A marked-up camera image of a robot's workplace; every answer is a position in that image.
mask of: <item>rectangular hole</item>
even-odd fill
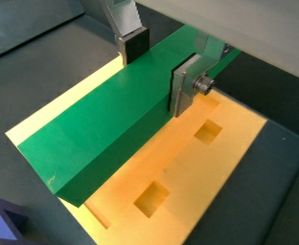
[[[135,200],[135,206],[150,218],[169,196],[169,191],[160,182],[153,182]]]
[[[99,220],[99,222],[103,224],[105,228],[109,229],[111,223],[107,220],[107,218],[105,217],[103,213],[95,207],[95,205],[93,203],[86,202],[85,203],[85,206],[89,209],[89,211],[94,214],[94,216],[97,217],[97,219]]]
[[[221,134],[224,128],[217,125],[212,120],[208,120],[205,125],[200,128],[196,133],[196,137],[208,145],[210,145],[218,135]]]

